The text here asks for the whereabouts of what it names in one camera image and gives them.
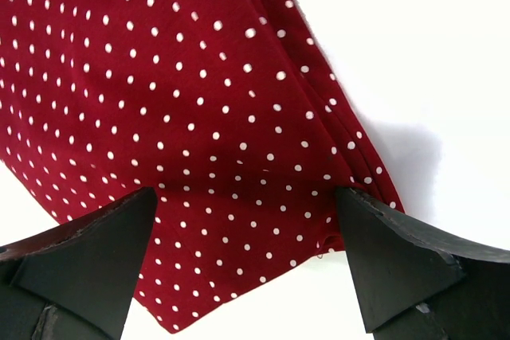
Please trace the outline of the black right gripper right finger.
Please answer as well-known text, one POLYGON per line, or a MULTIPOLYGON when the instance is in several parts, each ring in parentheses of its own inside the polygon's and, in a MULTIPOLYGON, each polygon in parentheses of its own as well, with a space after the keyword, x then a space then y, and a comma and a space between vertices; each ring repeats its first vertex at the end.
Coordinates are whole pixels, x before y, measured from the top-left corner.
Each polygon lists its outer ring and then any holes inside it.
POLYGON ((336 211, 365 331, 376 339, 507 339, 509 252, 338 188, 336 211))

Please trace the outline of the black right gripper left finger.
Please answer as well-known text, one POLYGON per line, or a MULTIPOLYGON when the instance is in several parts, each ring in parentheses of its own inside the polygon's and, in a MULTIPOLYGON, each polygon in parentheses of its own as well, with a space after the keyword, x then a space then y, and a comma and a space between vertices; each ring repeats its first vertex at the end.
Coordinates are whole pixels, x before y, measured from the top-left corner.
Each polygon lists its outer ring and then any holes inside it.
POLYGON ((3 339, 119 339, 155 223, 143 187, 1 247, 3 339))

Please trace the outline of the red polka dot skirt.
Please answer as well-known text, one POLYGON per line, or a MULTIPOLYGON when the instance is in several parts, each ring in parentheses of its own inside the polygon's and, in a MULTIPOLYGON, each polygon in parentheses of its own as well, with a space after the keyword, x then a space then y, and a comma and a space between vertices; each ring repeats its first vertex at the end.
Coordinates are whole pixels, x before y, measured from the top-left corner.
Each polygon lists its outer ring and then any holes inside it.
POLYGON ((178 333, 402 203, 295 0, 1 0, 1 160, 65 223, 159 199, 136 299, 178 333))

